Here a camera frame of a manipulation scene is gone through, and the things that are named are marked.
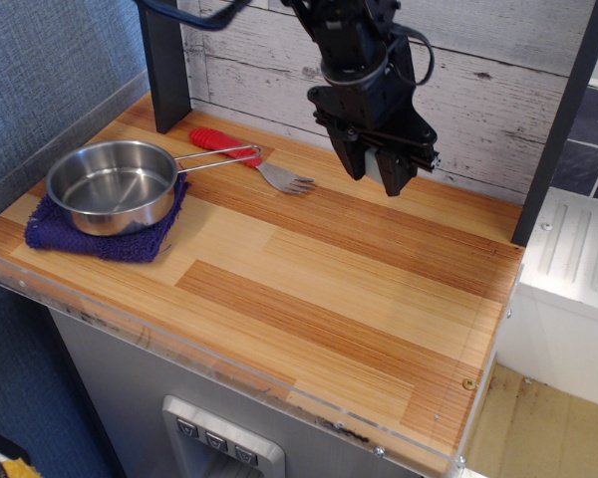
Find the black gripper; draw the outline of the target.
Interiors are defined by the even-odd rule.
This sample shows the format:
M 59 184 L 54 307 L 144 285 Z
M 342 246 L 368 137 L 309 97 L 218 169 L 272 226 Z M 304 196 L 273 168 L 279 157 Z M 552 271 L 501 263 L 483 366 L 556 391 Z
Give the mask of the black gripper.
M 327 130 L 347 173 L 355 180 L 366 176 L 365 151 L 375 148 L 390 197 L 399 196 L 419 168 L 431 172 L 439 162 L 434 149 L 438 136 L 413 105 L 416 87 L 432 75 L 435 56 L 429 52 L 428 70 L 418 81 L 411 39 L 432 47 L 421 34 L 390 34 L 367 67 L 345 68 L 324 58 L 321 71 L 327 85 L 308 92 L 315 120 Z

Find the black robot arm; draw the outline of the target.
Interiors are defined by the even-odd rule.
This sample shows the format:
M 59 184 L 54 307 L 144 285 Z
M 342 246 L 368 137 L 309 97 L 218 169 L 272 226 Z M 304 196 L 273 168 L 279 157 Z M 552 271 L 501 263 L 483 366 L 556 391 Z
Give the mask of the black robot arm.
M 309 90 L 315 121 L 325 128 L 347 173 L 373 175 L 390 196 L 420 170 L 433 171 L 438 135 L 416 111 L 410 41 L 420 32 L 395 22 L 398 1 L 290 1 L 317 44 L 325 85 Z

